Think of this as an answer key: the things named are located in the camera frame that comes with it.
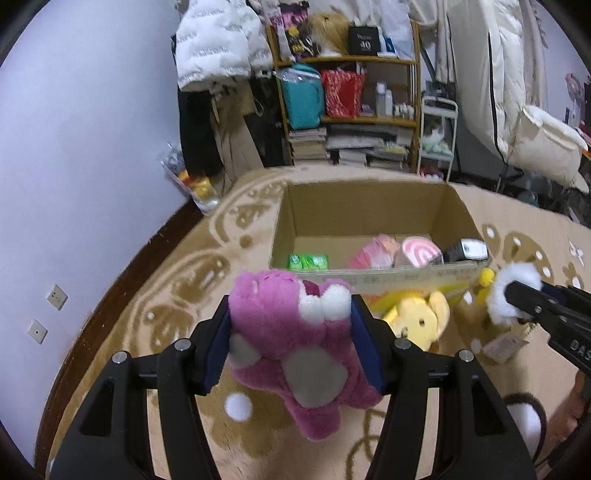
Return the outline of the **right hand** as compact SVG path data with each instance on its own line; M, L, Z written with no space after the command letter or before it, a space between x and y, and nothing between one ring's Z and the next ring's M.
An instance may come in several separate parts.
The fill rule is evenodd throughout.
M582 419L586 405L586 400L583 398L585 382L586 375L578 371L569 395L549 422L549 440L552 447L557 447L567 440Z

